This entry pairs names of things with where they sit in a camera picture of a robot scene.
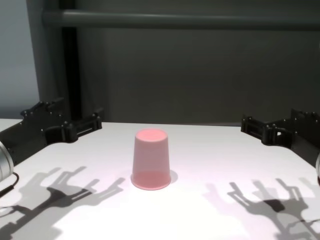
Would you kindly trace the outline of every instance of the vertical pole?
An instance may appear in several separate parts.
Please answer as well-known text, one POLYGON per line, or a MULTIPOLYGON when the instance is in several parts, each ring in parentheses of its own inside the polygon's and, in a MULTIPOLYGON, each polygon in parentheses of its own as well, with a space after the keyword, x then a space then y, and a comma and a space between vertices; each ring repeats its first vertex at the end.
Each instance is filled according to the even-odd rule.
MULTIPOLYGON (((75 9, 75 0, 59 0, 59 8, 75 9)), ((62 42, 65 62, 65 73, 70 103, 70 114, 73 121, 80 120, 82 116, 81 81, 78 53, 77 28, 62 27, 62 42)))

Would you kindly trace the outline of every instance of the cup base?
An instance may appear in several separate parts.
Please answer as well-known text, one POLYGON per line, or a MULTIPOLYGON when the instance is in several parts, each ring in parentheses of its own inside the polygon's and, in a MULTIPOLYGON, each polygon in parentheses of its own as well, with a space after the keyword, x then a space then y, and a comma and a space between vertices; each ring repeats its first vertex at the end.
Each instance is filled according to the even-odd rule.
POLYGON ((159 190, 171 183, 171 177, 168 174, 156 171, 139 172, 131 175, 131 182, 139 189, 159 190))

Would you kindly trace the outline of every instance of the upside-down cup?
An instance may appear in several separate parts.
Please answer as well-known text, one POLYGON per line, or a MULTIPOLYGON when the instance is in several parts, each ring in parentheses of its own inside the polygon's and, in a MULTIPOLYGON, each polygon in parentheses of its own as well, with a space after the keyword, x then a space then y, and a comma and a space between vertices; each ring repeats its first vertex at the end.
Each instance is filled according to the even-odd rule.
POLYGON ((131 182, 143 190, 158 190, 171 182, 168 135, 155 128, 135 135, 131 182))

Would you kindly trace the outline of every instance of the table surface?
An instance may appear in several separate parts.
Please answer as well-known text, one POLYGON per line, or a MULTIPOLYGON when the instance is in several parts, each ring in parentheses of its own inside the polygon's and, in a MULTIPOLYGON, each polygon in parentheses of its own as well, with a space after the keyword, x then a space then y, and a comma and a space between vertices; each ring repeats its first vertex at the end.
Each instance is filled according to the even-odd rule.
MULTIPOLYGON (((0 131, 17 122, 1 119, 0 131)), ((103 123, 15 172, 0 199, 1 240, 320 239, 315 169, 239 127, 103 123), (169 140, 172 183, 156 191, 130 180, 135 134, 150 127, 169 140)))

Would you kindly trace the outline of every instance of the horizontal pipe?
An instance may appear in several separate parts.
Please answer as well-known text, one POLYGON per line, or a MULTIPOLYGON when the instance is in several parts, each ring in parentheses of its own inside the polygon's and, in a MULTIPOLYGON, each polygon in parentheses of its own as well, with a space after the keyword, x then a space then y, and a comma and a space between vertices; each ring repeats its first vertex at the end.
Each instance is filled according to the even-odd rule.
POLYGON ((320 17, 202 16, 61 10, 43 12, 42 20, 43 24, 48 27, 276 31, 320 30, 320 17))

